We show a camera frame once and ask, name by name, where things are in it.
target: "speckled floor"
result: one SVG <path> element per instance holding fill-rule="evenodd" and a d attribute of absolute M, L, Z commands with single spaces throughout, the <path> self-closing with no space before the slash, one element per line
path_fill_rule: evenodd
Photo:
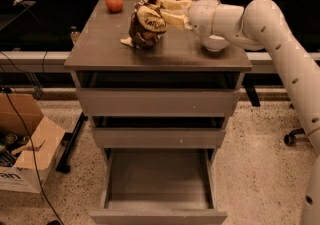
<path fill-rule="evenodd" d="M 241 98 L 212 168 L 217 207 L 228 212 L 224 225 L 299 224 L 315 152 L 309 142 L 293 148 L 283 143 L 284 135 L 300 126 L 283 93 L 270 98 L 267 90 L 261 96 L 259 108 Z M 47 93 L 38 103 L 45 115 L 73 130 L 81 113 L 74 92 Z M 89 213 L 99 206 L 107 168 L 88 122 L 70 165 L 68 174 L 51 171 L 47 197 L 65 225 L 94 224 Z M 55 219 L 42 195 L 0 190 L 0 224 L 45 225 Z"/>

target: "bottom drawer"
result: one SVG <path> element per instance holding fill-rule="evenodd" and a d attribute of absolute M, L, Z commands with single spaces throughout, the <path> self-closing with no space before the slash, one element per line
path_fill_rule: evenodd
<path fill-rule="evenodd" d="M 111 151 L 96 224 L 222 224 L 214 206 L 206 150 L 117 149 Z"/>

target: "black cable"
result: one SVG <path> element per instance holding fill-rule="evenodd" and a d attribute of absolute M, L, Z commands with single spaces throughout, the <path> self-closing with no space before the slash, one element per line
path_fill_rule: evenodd
<path fill-rule="evenodd" d="M 0 78 L 0 82 L 1 82 L 1 85 L 2 87 L 4 87 L 4 84 Z M 33 140 L 32 140 L 32 137 L 31 137 L 31 133 L 29 132 L 28 130 L 28 127 L 26 125 L 26 123 L 24 122 L 22 116 L 20 115 L 20 113 L 18 112 L 18 110 L 16 109 L 16 107 L 13 105 L 11 99 L 10 99 L 10 96 L 8 93 L 4 92 L 7 96 L 7 99 L 11 105 L 11 107 L 13 108 L 13 110 L 15 111 L 15 113 L 18 115 L 19 119 L 21 120 L 22 124 L 23 124 L 23 127 L 25 129 L 25 131 L 27 132 L 27 135 L 28 137 L 30 138 L 30 142 L 31 142 L 31 146 L 32 146 L 32 153 L 33 153 L 33 161 L 34 161 L 34 165 L 35 165 L 35 169 L 36 169 L 36 174 L 37 174 L 37 178 L 38 178 L 38 182 L 39 182 L 39 185 L 40 185 L 40 189 L 41 189 L 41 193 L 42 195 L 44 196 L 45 200 L 47 201 L 48 205 L 50 206 L 50 208 L 52 209 L 52 211 L 54 212 L 54 214 L 56 215 L 57 219 L 59 220 L 59 222 L 61 223 L 61 225 L 64 225 L 64 223 L 62 222 L 59 214 L 57 213 L 57 211 L 54 209 L 54 207 L 52 206 L 51 202 L 49 201 L 44 189 L 43 189 L 43 186 L 42 186 L 42 183 L 41 183 L 41 178 L 40 178 L 40 174 L 39 174 L 39 170 L 38 170 L 38 165 L 37 165 L 37 159 L 36 159 L 36 155 L 35 155 L 35 148 L 34 148 L 34 145 L 33 145 Z"/>

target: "bottle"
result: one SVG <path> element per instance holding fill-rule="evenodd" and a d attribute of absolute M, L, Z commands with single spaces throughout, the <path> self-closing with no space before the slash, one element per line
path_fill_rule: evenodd
<path fill-rule="evenodd" d="M 80 31 L 78 30 L 78 28 L 76 26 L 71 26 L 70 37 L 71 37 L 73 45 L 76 44 L 76 42 L 78 41 L 79 36 L 80 36 Z"/>

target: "gray countertop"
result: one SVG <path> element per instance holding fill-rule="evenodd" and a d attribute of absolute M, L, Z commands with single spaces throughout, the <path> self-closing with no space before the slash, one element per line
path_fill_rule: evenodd
<path fill-rule="evenodd" d="M 113 71 L 250 71 L 251 63 L 243 49 L 229 46 L 207 51 L 190 31 L 174 27 L 149 50 L 134 49 L 120 43 L 128 37 L 133 5 L 124 0 L 120 13 L 110 13 L 99 0 L 80 38 L 65 62 L 68 70 Z"/>

